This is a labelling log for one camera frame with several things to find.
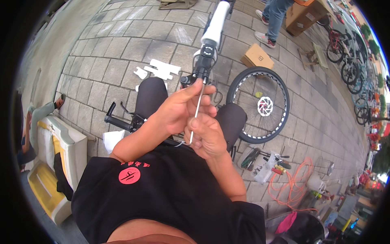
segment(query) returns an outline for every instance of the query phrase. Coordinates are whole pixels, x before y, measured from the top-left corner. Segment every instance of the sneaker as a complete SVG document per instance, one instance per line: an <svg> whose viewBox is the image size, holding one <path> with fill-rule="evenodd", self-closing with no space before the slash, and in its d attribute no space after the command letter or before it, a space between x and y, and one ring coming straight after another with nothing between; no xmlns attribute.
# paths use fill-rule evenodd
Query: sneaker
<svg viewBox="0 0 390 244"><path fill-rule="evenodd" d="M261 21L263 22L263 24L265 25L269 25L269 20L266 19L264 16L263 16L263 12L261 12L260 10L256 9L256 14L257 16L259 16L261 18Z"/></svg>
<svg viewBox="0 0 390 244"><path fill-rule="evenodd" d="M255 31L255 37L257 40L259 40L261 43L265 44L269 48L275 48L275 43L272 42L270 39L268 39L267 34L263 34L261 32Z"/></svg>

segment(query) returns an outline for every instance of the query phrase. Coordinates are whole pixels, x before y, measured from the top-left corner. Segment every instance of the black t-shirt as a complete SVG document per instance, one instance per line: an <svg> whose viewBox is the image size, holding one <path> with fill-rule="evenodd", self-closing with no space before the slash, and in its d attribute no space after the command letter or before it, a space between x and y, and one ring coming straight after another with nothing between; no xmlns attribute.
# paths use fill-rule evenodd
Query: black t-shirt
<svg viewBox="0 0 390 244"><path fill-rule="evenodd" d="M91 244L106 242L131 219L167 224L198 244L265 244L263 209L232 202L205 160L185 148L157 147L124 164L91 158L73 195L72 213Z"/></svg>

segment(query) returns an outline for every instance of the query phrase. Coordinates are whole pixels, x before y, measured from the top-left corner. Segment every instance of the yellow foam padding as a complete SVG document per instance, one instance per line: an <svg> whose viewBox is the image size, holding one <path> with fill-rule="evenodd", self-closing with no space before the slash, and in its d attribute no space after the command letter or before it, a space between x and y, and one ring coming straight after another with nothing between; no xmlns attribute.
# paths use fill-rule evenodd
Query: yellow foam padding
<svg viewBox="0 0 390 244"><path fill-rule="evenodd" d="M65 156L64 156L65 150L61 147L60 140L58 140L55 135L53 135L53 145L54 145L54 155L56 155L57 153L60 153L61 155L62 170L64 171L66 180L69 181L68 176L66 174L66 167L65 167Z"/></svg>
<svg viewBox="0 0 390 244"><path fill-rule="evenodd" d="M57 192L57 181L53 170L45 163L40 163L28 178L35 197L49 217L65 197L62 192Z"/></svg>

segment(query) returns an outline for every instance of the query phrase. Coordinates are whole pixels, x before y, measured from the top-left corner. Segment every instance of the box label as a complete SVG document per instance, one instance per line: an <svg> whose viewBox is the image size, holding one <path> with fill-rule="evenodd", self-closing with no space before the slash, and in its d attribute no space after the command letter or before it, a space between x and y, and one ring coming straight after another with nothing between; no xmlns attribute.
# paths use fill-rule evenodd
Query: box label
<svg viewBox="0 0 390 244"><path fill-rule="evenodd" d="M314 20L316 19L311 13L307 13L307 14L306 14L306 17L307 17L310 21L314 21Z"/></svg>

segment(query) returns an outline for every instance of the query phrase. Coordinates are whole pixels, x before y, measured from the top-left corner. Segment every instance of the blue jeans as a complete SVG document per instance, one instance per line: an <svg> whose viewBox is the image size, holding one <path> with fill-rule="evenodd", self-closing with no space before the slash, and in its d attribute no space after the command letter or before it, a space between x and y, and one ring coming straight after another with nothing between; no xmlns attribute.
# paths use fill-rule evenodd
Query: blue jeans
<svg viewBox="0 0 390 244"><path fill-rule="evenodd" d="M271 41L276 41L278 38L284 15L293 3L294 0L268 0L263 16L266 20L269 20L267 36Z"/></svg>

